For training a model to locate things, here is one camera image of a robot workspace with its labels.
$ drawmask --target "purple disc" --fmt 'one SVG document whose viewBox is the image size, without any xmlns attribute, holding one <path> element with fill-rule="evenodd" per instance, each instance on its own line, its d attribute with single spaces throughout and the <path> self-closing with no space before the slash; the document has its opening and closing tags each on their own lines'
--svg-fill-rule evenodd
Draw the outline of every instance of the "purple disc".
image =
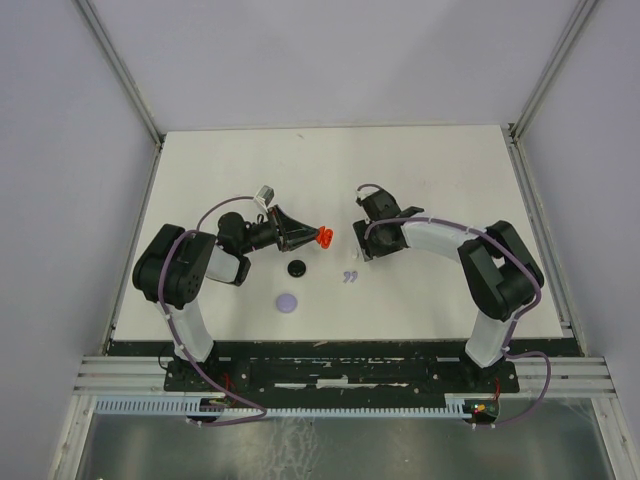
<svg viewBox="0 0 640 480">
<path fill-rule="evenodd" d="M 296 297 L 291 295 L 290 293 L 283 293 L 278 298 L 276 298 L 276 307 L 282 313 L 291 313 L 298 306 L 298 300 Z"/>
</svg>

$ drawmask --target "white table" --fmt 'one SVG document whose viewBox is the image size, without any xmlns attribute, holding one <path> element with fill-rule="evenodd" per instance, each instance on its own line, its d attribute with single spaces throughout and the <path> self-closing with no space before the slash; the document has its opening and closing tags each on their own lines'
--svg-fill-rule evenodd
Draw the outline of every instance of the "white table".
<svg viewBox="0 0 640 480">
<path fill-rule="evenodd" d="M 206 281 L 199 295 L 216 340 L 383 340 L 468 338 L 477 309 L 462 267 L 445 258 L 406 250 L 364 263 L 353 258 L 352 223 L 364 212 L 356 186 L 373 182 L 402 208 L 484 227 L 511 222 L 539 255 L 498 126 L 316 128 L 173 132 L 166 139 L 136 248 L 137 260 L 164 223 L 194 228 L 202 214 L 228 197 L 275 189 L 274 204 L 293 218 L 335 232 L 329 250 L 315 242 L 283 254 L 273 246 L 250 254 L 240 288 Z M 252 202 L 237 211 L 254 220 Z M 301 259 L 307 273 L 292 278 L 287 264 Z M 345 271 L 357 271 L 343 283 Z M 275 300 L 292 293 L 298 308 L 280 313 Z M 548 288 L 516 337 L 561 337 Z M 168 340 L 155 307 L 131 281 L 115 340 Z"/>
</svg>

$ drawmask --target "red object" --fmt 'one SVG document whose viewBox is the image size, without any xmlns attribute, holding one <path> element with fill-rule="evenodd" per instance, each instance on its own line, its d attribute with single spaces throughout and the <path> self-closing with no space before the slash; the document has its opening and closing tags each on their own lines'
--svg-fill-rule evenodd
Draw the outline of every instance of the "red object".
<svg viewBox="0 0 640 480">
<path fill-rule="evenodd" d="M 318 242 L 322 248 L 324 249 L 329 248 L 329 245 L 331 245 L 332 239 L 333 239 L 333 230 L 326 227 L 320 227 L 318 229 L 318 236 L 316 237 L 316 242 Z"/>
</svg>

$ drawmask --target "black wire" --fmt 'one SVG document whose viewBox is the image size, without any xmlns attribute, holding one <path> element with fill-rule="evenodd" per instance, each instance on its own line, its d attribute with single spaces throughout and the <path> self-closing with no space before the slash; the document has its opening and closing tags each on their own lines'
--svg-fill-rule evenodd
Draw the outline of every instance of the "black wire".
<svg viewBox="0 0 640 480">
<path fill-rule="evenodd" d="M 162 348 L 160 349 L 160 351 L 158 352 L 158 365 L 160 365 L 160 368 L 161 368 L 161 369 L 163 369 L 165 372 L 167 371 L 167 368 L 162 366 L 162 362 L 160 361 L 160 357 L 162 357 L 162 354 L 164 353 L 164 351 L 166 350 L 166 348 L 167 348 L 169 345 L 173 345 L 173 343 L 172 343 L 172 342 L 165 343 L 165 344 L 162 346 Z"/>
</svg>

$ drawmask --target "purple circle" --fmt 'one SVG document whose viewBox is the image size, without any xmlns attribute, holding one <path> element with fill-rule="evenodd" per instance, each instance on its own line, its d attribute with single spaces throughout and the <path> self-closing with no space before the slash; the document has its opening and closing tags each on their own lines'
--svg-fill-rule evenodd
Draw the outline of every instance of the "purple circle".
<svg viewBox="0 0 640 480">
<path fill-rule="evenodd" d="M 291 295 L 290 293 L 283 293 L 278 298 L 276 298 L 276 307 L 282 313 L 291 313 L 298 306 L 298 300 L 296 297 Z"/>
</svg>

